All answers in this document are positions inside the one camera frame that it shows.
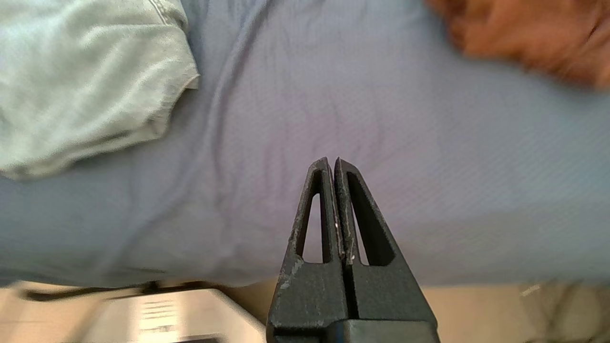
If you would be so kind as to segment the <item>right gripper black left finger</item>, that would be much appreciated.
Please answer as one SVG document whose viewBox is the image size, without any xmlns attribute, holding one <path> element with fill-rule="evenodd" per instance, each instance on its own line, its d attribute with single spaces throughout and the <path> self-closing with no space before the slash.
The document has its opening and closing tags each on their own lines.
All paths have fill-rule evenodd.
<svg viewBox="0 0 610 343">
<path fill-rule="evenodd" d="M 313 198 L 319 197 L 322 263 L 303 257 Z M 327 328 L 348 317 L 344 248 L 333 170 L 328 159 L 313 162 L 296 211 L 266 322 L 269 343 L 322 343 Z"/>
</svg>

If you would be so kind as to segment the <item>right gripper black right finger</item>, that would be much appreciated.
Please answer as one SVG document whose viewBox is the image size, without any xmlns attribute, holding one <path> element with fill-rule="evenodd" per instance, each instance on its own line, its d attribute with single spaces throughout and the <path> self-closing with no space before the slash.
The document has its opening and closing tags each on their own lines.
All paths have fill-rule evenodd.
<svg viewBox="0 0 610 343">
<path fill-rule="evenodd" d="M 360 171 L 337 159 L 348 317 L 336 343 L 438 343 L 438 323 Z"/>
</svg>

